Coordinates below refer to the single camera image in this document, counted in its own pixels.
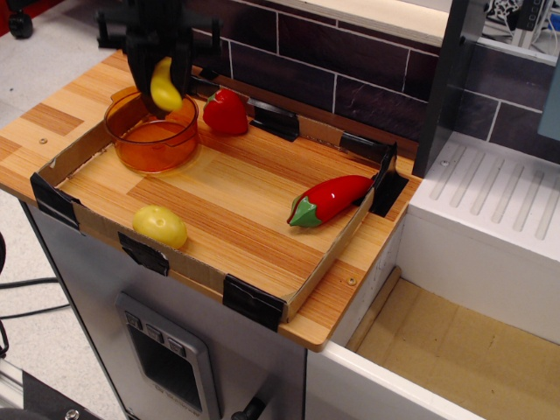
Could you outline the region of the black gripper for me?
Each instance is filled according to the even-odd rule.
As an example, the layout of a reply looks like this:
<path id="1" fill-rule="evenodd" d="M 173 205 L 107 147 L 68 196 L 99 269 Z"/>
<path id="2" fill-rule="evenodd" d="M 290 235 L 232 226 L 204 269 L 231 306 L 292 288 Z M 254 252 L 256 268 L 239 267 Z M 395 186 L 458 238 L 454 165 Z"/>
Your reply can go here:
<path id="1" fill-rule="evenodd" d="M 184 96 L 189 87 L 193 46 L 202 53 L 221 50 L 221 21 L 189 10 L 184 1 L 123 1 L 121 4 L 98 10 L 98 45 L 101 48 L 126 50 L 129 69 L 140 99 L 150 114 L 163 119 L 169 114 L 151 96 L 151 77 L 158 56 L 171 52 L 171 82 Z M 193 30 L 209 30 L 211 40 L 195 43 Z"/>

